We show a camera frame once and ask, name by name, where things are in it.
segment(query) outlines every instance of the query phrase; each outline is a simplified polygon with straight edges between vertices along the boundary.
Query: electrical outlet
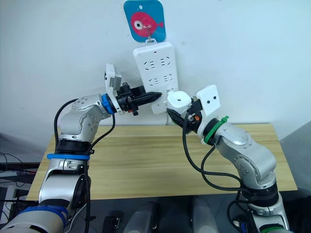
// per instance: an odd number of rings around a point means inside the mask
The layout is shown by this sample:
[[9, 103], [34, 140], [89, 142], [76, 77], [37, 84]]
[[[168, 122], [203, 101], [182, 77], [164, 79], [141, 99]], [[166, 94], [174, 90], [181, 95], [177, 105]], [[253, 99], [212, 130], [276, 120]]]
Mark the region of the electrical outlet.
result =
[[202, 123], [198, 129], [198, 136], [203, 137], [203, 131], [207, 124], [213, 119], [217, 118], [217, 110], [220, 108], [219, 95], [216, 85], [210, 85], [196, 94], [197, 99], [202, 105]]
[[151, 103], [154, 114], [166, 112], [167, 93], [178, 91], [174, 47], [170, 42], [137, 48], [133, 55], [146, 92], [161, 92], [162, 96]]

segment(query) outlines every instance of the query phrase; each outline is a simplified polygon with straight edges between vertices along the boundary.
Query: white wall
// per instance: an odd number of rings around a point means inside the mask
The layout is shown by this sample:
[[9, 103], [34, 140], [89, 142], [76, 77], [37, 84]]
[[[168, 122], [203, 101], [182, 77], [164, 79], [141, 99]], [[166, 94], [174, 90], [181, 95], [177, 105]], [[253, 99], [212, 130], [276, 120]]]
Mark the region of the white wall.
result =
[[[1, 0], [0, 132], [44, 151], [57, 109], [104, 92], [105, 63], [140, 84], [120, 0]], [[180, 89], [216, 84], [221, 116], [271, 122], [279, 139], [310, 120], [311, 1], [163, 0]], [[117, 124], [164, 124], [150, 107]], [[103, 124], [110, 124], [110, 119]]]

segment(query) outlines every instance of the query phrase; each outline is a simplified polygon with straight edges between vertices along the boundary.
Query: robotic arm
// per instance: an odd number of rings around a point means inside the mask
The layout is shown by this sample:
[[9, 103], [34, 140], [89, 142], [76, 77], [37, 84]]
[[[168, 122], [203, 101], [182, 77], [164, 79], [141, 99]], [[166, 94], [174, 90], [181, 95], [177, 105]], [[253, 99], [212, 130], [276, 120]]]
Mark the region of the robotic arm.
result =
[[19, 213], [2, 233], [61, 233], [74, 216], [75, 210], [86, 203], [87, 179], [85, 166], [99, 122], [125, 111], [138, 115], [138, 106], [157, 100], [161, 93], [145, 92], [143, 86], [130, 88], [121, 84], [121, 76], [113, 65], [105, 73], [107, 94], [77, 99], [60, 121], [61, 134], [39, 192], [39, 205]]
[[282, 197], [276, 186], [274, 155], [255, 142], [248, 132], [227, 123], [228, 117], [216, 118], [220, 102], [215, 85], [200, 90], [196, 97], [194, 101], [185, 92], [170, 92], [167, 112], [172, 120], [180, 127], [186, 126], [185, 133], [196, 132], [202, 143], [215, 145], [236, 167], [241, 186], [247, 191], [242, 195], [248, 203], [254, 232], [272, 229], [278, 229], [278, 233], [289, 232]]

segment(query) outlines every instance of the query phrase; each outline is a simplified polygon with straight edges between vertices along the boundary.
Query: blue card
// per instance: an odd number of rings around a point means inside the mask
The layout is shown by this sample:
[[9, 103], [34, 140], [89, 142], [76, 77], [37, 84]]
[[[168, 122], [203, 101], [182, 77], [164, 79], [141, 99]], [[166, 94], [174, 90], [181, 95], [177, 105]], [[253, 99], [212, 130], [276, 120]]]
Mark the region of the blue card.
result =
[[134, 40], [145, 42], [148, 35], [157, 42], [165, 40], [163, 6], [157, 0], [128, 0], [124, 12]]

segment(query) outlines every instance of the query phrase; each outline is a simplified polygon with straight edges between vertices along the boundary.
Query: hook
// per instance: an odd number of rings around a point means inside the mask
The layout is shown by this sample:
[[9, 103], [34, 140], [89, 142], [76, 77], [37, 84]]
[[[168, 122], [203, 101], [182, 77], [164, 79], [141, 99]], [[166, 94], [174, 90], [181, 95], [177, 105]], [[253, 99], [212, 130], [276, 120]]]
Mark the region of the hook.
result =
[[147, 27], [144, 26], [144, 28], [147, 29], [147, 32], [148, 32], [148, 41], [149, 41], [149, 43], [151, 43], [151, 42], [152, 42], [152, 40], [151, 40], [151, 35], [150, 35], [150, 28], [151, 28], [151, 25], [148, 25]]

